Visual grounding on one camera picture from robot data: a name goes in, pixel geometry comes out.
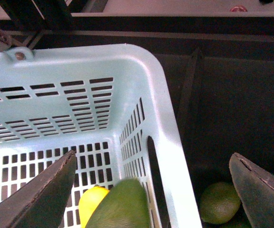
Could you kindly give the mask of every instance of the yellow lemon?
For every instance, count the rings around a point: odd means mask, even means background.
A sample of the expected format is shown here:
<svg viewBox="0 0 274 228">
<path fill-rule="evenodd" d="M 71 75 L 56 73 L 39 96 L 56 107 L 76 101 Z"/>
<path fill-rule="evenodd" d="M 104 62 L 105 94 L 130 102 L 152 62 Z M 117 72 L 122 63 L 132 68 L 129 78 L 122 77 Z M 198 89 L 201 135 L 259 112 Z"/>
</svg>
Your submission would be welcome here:
<svg viewBox="0 0 274 228">
<path fill-rule="evenodd" d="M 89 218 L 108 193 L 109 190 L 100 186 L 95 186 L 83 193 L 78 205 L 82 228 L 85 228 Z"/>
</svg>

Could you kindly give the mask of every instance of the metal frame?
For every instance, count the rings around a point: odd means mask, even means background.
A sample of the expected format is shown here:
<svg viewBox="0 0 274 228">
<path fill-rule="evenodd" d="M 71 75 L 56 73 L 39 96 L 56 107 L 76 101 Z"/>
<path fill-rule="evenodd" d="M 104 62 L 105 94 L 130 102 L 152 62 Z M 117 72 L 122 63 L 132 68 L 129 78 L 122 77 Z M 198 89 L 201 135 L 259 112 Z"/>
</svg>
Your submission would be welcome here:
<svg viewBox="0 0 274 228">
<path fill-rule="evenodd" d="M 70 20 L 75 30 L 274 36 L 274 17 L 103 17 L 98 15 L 75 17 L 73 14 Z M 58 25 L 62 24 L 62 19 L 57 16 L 51 17 L 50 21 Z M 10 20 L 0 20 L 0 28 L 18 30 Z M 67 30 L 66 26 L 49 29 Z"/>
<path fill-rule="evenodd" d="M 7 30 L 9 25 L 19 30 L 29 31 L 45 28 L 44 20 L 31 0 L 0 0 L 0 6 L 13 23 L 7 21 L 6 27 L 0 26 L 2 30 Z"/>
</svg>

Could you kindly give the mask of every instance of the black surface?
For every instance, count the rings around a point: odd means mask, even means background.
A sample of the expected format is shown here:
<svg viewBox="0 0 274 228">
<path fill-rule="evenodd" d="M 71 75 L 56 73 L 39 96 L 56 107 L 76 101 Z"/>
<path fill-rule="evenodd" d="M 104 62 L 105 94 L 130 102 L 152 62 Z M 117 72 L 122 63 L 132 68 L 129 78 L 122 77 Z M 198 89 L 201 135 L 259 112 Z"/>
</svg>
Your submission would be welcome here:
<svg viewBox="0 0 274 228">
<path fill-rule="evenodd" d="M 75 26 L 64 0 L 34 0 L 51 30 L 72 30 Z"/>
<path fill-rule="evenodd" d="M 68 5 L 68 10 L 71 13 L 80 13 L 88 1 L 89 0 L 72 0 Z"/>
<path fill-rule="evenodd" d="M 8 14 L 18 30 L 40 30 L 45 28 L 44 20 L 31 0 L 0 0 L 0 6 Z M 0 22 L 0 29 L 7 30 L 9 22 Z"/>
<path fill-rule="evenodd" d="M 274 35 L 274 17 L 74 17 L 77 30 Z"/>
</svg>

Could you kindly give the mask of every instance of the green fruit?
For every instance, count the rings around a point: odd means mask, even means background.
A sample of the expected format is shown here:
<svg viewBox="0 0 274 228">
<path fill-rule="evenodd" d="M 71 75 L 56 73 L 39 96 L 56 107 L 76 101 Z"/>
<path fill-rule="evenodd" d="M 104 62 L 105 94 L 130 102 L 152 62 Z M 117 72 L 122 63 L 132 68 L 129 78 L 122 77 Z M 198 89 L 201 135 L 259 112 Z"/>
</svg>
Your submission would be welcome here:
<svg viewBox="0 0 274 228">
<path fill-rule="evenodd" d="M 240 204 L 233 184 L 214 183 L 205 189 L 200 198 L 200 217 L 212 224 L 226 223 L 236 214 Z"/>
<path fill-rule="evenodd" d="M 101 201 L 86 228 L 148 228 L 147 195 L 137 179 L 120 181 Z"/>
<path fill-rule="evenodd" d="M 252 227 L 248 221 L 235 219 L 223 224 L 222 226 L 220 226 L 220 228 L 252 228 Z"/>
</svg>

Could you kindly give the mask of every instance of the light blue basket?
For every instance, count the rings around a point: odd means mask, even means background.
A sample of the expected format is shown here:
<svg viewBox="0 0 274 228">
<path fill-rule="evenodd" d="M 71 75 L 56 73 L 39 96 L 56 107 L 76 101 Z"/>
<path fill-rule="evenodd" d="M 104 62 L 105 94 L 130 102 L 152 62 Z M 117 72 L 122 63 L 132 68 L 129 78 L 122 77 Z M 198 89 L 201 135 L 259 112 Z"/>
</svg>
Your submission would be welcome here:
<svg viewBox="0 0 274 228">
<path fill-rule="evenodd" d="M 26 59 L 18 61 L 18 52 Z M 138 177 L 159 228 L 149 136 L 172 227 L 201 228 L 166 79 L 152 54 L 127 44 L 0 53 L 0 202 L 74 149 L 78 168 L 61 227 L 80 227 L 84 190 Z"/>
</svg>

